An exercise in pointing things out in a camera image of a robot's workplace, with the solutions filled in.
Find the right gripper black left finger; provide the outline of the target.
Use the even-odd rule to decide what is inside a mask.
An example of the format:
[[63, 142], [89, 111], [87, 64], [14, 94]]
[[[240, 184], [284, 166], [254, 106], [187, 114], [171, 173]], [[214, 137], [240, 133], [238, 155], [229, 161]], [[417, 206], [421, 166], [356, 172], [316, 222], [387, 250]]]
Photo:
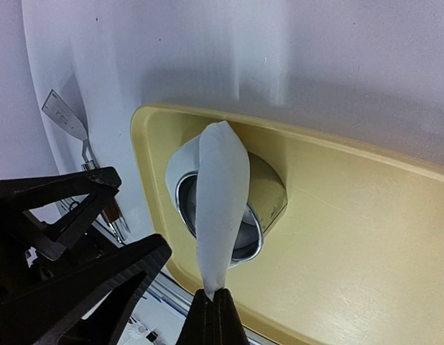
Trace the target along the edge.
[[213, 344], [213, 303], [197, 290], [176, 342], [177, 345]]

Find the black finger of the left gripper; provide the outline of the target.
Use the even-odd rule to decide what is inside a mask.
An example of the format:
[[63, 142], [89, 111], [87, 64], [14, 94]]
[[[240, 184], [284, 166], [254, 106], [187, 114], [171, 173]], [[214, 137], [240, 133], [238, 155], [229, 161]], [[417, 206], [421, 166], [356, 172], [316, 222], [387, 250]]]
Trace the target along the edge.
[[[58, 259], [114, 199], [121, 178], [113, 167], [40, 178], [0, 180], [0, 231], [48, 259]], [[53, 224], [31, 213], [71, 196], [85, 198]]]

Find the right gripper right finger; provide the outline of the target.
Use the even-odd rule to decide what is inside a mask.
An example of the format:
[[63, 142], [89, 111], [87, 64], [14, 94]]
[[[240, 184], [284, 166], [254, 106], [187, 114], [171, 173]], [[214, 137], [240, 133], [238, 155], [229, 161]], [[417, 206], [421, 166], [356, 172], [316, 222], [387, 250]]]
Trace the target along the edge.
[[211, 343], [217, 345], [248, 345], [239, 313], [231, 293], [223, 288], [215, 292], [212, 303]]

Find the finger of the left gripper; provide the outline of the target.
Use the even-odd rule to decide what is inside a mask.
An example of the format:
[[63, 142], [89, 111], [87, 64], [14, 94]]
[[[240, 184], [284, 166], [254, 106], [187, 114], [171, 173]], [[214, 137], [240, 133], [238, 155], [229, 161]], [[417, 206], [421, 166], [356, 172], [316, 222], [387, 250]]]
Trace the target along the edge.
[[153, 234], [27, 288], [0, 305], [0, 344], [117, 344], [171, 254]]

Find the yellow plastic tray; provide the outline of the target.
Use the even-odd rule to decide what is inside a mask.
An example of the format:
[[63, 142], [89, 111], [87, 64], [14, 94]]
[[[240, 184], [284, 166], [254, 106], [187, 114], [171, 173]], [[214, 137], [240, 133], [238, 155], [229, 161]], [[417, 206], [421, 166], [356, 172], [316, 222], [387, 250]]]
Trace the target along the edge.
[[288, 197], [260, 254], [228, 271], [244, 325], [280, 344], [444, 344], [444, 167], [298, 126], [185, 106], [136, 110], [131, 141], [172, 277], [190, 292], [201, 286], [167, 162], [220, 120], [278, 172]]

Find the white dough lump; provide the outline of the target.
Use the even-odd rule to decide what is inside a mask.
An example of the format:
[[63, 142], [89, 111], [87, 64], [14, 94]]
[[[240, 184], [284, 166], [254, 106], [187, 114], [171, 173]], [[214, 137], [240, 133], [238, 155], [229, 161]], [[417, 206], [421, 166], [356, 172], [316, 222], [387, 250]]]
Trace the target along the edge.
[[197, 172], [195, 233], [205, 295], [214, 299], [226, 273], [249, 194], [250, 164], [245, 146], [227, 121], [209, 124], [169, 159], [166, 184], [177, 203], [177, 184]]

